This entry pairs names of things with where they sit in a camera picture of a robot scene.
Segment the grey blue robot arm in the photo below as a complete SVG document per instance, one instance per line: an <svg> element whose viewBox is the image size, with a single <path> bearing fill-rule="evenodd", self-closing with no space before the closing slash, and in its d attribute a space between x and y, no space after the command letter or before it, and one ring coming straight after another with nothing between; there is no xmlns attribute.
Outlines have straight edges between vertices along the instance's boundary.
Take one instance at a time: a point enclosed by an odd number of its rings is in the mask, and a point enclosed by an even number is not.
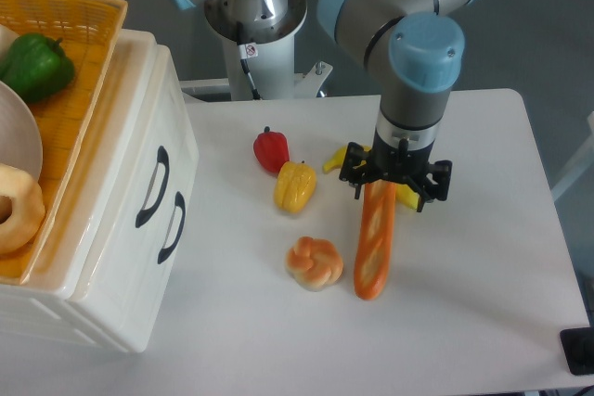
<svg viewBox="0 0 594 396"><path fill-rule="evenodd" d="M201 6L220 38L235 100L292 98L294 36L305 0L174 0ZM430 155L457 81L465 38L451 13L475 0L318 0L326 35L382 88L370 151L350 144L340 179L407 185L421 203L447 198L452 164Z"/></svg>

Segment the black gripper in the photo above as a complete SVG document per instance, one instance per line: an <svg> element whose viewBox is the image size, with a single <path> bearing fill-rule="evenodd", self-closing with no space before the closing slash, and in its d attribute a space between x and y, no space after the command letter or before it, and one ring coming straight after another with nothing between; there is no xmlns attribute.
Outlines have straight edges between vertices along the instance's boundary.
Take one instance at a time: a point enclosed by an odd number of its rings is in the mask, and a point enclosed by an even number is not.
<svg viewBox="0 0 594 396"><path fill-rule="evenodd" d="M449 193L453 163L451 160L429 162L433 142L419 150L410 150L408 143L396 143L395 147L374 134L371 150L350 142L339 172L339 179L354 190L359 199L363 186L384 180L408 185L418 196L416 211L434 201L446 201Z"/></svg>

